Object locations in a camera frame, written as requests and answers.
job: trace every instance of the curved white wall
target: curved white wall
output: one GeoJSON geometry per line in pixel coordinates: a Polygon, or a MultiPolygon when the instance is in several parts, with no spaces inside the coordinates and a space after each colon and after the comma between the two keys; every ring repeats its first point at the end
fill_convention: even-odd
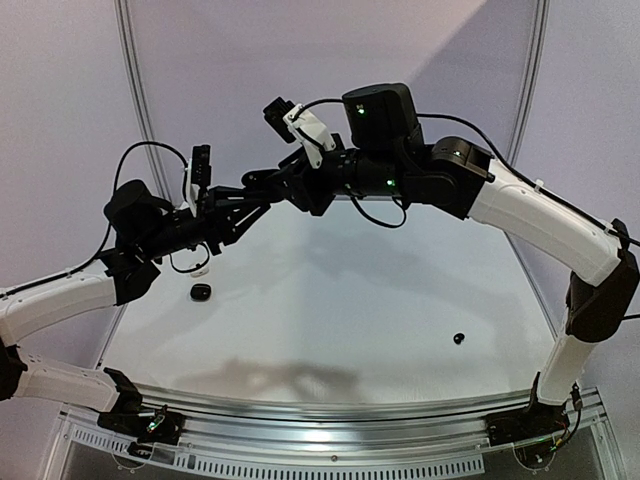
{"type": "MultiPolygon", "coordinates": [[[[112,2],[0,2],[0,285],[76,265],[106,228],[117,162],[140,139],[112,2]]],[[[132,155],[122,178],[150,179],[132,155]]],[[[21,342],[94,365],[113,310],[21,342]]],[[[37,478],[60,405],[0,403],[0,478],[37,478]]]]}

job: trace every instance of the metal extrusion frame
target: metal extrusion frame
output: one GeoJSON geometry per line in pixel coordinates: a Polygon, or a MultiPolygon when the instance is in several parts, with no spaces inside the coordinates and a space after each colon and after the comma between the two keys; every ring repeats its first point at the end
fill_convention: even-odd
{"type": "Polygon", "coordinates": [[[520,96],[518,99],[518,113],[511,133],[511,141],[507,149],[507,161],[515,165],[524,138],[527,120],[533,103],[538,70],[542,60],[542,48],[544,45],[544,34],[549,16],[549,0],[537,0],[534,11],[534,18],[529,35],[529,49],[527,52],[527,62],[522,75],[520,96]]]}
{"type": "MultiPolygon", "coordinates": [[[[140,65],[138,62],[138,54],[135,46],[135,38],[133,33],[133,23],[131,21],[131,12],[129,10],[128,0],[114,0],[116,18],[118,20],[118,29],[120,31],[120,43],[122,44],[122,55],[129,79],[129,87],[131,89],[131,99],[133,107],[138,119],[138,127],[143,140],[156,140],[151,125],[151,116],[149,115],[149,107],[142,77],[140,75],[140,65]]],[[[158,147],[145,147],[151,175],[155,182],[158,194],[171,202],[174,201],[171,195],[171,189],[167,176],[164,171],[162,158],[158,151],[158,147]]]]}
{"type": "MultiPolygon", "coordinates": [[[[187,416],[178,446],[156,444],[150,459],[132,457],[127,454],[131,438],[97,427],[96,413],[69,407],[58,419],[44,478],[61,478],[74,443],[112,454],[118,462],[114,469],[127,462],[135,468],[148,464],[224,479],[460,478],[484,473],[484,454],[514,446],[492,447],[483,417],[528,401],[527,392],[518,392],[455,402],[318,406],[241,402],[145,387],[142,392],[149,406],[169,402],[187,416]]],[[[580,428],[597,429],[605,478],[622,478],[597,390],[586,390],[583,400],[580,428]]],[[[570,413],[572,421],[575,415],[570,413]]]]}

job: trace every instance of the white table surface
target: white table surface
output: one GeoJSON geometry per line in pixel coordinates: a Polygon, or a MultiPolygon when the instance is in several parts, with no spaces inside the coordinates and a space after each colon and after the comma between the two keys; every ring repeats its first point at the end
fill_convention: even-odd
{"type": "MultiPolygon", "coordinates": [[[[390,202],[365,202],[377,217],[390,202]]],[[[249,400],[398,403],[530,388],[553,339],[504,234],[412,206],[387,230],[349,202],[275,205],[199,279],[165,262],[103,365],[138,384],[249,400]],[[191,285],[209,283],[204,303],[191,285]],[[466,336],[461,345],[453,336],[466,336]]],[[[203,252],[174,255],[186,268],[203,252]]]]}

